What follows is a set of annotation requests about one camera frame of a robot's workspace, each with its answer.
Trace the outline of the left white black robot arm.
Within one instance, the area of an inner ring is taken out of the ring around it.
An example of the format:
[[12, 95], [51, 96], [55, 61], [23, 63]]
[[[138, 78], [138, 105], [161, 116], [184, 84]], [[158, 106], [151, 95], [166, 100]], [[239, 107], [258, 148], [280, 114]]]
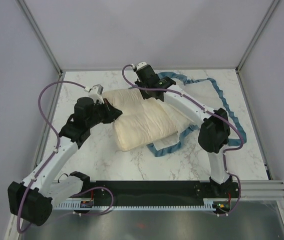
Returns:
[[111, 124], [122, 111], [107, 99], [93, 101], [79, 98], [66, 124], [58, 135], [57, 146], [46, 161], [41, 162], [21, 183], [12, 182], [8, 187], [9, 206], [12, 214], [34, 225], [43, 225], [54, 207], [71, 196], [86, 197], [90, 194], [90, 177], [79, 171], [70, 173], [60, 183], [54, 179], [65, 163], [80, 149], [98, 124]]

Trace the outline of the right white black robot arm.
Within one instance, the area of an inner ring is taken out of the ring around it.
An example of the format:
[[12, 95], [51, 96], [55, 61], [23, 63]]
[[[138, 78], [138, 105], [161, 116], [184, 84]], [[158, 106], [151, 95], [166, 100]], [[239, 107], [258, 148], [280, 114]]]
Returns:
[[227, 112], [214, 110], [187, 94], [172, 78], [160, 78], [151, 65], [141, 62], [133, 67], [137, 75], [135, 84], [144, 99], [155, 98], [184, 114], [192, 124], [200, 127], [198, 143], [208, 154], [210, 163], [210, 191], [215, 197], [228, 190], [229, 175], [224, 168], [222, 150], [229, 141], [230, 127]]

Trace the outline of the cream white pillow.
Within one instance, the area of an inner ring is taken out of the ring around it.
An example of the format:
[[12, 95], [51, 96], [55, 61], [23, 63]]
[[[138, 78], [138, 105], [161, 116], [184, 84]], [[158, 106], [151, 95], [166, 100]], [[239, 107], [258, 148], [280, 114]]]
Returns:
[[122, 112], [113, 122], [116, 144], [121, 151], [148, 144], [154, 144], [159, 151], [179, 142], [179, 113], [168, 104], [154, 98], [143, 99], [136, 88], [106, 91], [102, 97]]

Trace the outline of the blue frilled white pillowcase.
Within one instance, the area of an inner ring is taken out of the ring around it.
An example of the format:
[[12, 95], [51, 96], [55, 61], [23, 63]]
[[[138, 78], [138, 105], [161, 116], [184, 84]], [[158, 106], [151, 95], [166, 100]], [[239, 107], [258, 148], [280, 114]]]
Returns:
[[[217, 110], [223, 108], [228, 114], [228, 120], [232, 123], [242, 136], [243, 143], [247, 142], [247, 135], [238, 117], [231, 110], [227, 102], [224, 91], [218, 82], [210, 77], [204, 79], [193, 79], [189, 75], [175, 73], [172, 71], [162, 71], [158, 73], [160, 78], [169, 77], [175, 80], [178, 85], [197, 101]], [[147, 145], [147, 148], [155, 157], [163, 157], [182, 149], [189, 139], [197, 141], [199, 126], [188, 125], [182, 132], [176, 132], [169, 137], [155, 141]]]

